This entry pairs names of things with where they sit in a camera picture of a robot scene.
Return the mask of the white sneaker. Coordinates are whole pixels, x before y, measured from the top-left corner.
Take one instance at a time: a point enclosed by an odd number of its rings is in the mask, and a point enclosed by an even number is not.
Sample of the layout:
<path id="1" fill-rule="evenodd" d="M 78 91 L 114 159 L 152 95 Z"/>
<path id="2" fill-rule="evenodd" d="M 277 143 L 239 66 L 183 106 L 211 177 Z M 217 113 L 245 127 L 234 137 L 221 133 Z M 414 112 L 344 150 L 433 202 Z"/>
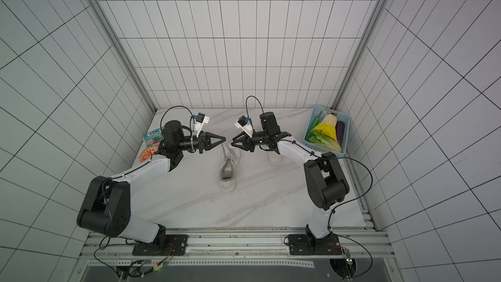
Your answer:
<path id="1" fill-rule="evenodd" d="M 275 151 L 269 151 L 267 153 L 267 159 L 269 164 L 273 166 L 280 165 L 283 162 L 283 156 Z"/>
<path id="2" fill-rule="evenodd" d="M 220 159 L 219 187 L 224 192 L 232 192 L 236 187 L 237 168 L 241 158 L 241 150 L 230 143 L 222 146 Z"/>

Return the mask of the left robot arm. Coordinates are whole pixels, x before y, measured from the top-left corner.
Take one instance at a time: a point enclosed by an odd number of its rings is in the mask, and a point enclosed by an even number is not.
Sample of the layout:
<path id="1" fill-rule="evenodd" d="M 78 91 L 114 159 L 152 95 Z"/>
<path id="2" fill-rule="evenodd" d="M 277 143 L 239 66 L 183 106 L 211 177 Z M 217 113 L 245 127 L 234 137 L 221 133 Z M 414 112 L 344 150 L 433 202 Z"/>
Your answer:
<path id="1" fill-rule="evenodd" d="M 226 138 L 197 130 L 186 135 L 179 121 L 169 121 L 162 129 L 163 139 L 151 159 L 111 177 L 92 179 L 82 202 L 76 224 L 89 231 L 110 238 L 124 238 L 145 244 L 166 243 L 163 226 L 133 215 L 131 198 L 143 186 L 159 176 L 173 171 L 183 159 L 185 151 L 212 150 Z"/>

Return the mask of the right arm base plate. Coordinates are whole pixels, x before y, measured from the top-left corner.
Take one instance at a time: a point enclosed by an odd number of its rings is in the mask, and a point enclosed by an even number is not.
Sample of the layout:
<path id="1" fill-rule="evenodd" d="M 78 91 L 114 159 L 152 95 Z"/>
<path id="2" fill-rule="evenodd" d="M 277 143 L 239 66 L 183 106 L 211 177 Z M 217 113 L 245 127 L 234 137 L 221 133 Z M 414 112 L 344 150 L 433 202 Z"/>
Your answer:
<path id="1" fill-rule="evenodd" d="M 295 256 L 341 255 L 338 236 L 329 234 L 317 239 L 311 234 L 290 234 L 284 241 L 289 247 L 289 254 Z"/>

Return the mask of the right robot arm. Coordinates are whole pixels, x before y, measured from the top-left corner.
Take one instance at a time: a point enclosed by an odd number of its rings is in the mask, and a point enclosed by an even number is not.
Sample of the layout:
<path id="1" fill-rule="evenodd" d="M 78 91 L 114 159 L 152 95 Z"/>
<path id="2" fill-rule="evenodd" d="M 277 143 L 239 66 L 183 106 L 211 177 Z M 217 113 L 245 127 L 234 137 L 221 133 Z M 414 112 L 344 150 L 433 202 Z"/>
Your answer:
<path id="1" fill-rule="evenodd" d="M 267 146 L 269 151 L 295 162 L 304 169 L 309 198 L 318 210 L 311 216 L 305 232 L 313 245 L 326 244 L 331 238 L 331 216 L 344 204 L 350 185 L 335 154 L 316 154 L 300 144 L 288 132 L 282 131 L 273 112 L 260 115 L 261 131 L 256 131 L 249 117 L 241 116 L 235 126 L 241 131 L 231 145 L 253 152 Z"/>

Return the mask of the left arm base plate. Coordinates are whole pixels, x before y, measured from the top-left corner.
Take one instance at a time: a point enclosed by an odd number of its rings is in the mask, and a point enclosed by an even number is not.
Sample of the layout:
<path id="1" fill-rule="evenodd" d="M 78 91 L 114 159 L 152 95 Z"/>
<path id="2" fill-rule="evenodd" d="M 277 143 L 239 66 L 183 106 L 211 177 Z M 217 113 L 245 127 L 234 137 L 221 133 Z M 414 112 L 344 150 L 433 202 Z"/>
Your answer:
<path id="1" fill-rule="evenodd" d="M 134 256 L 159 257 L 183 256 L 187 248 L 188 236 L 184 234 L 162 234 L 151 243 L 136 241 L 132 254 Z"/>

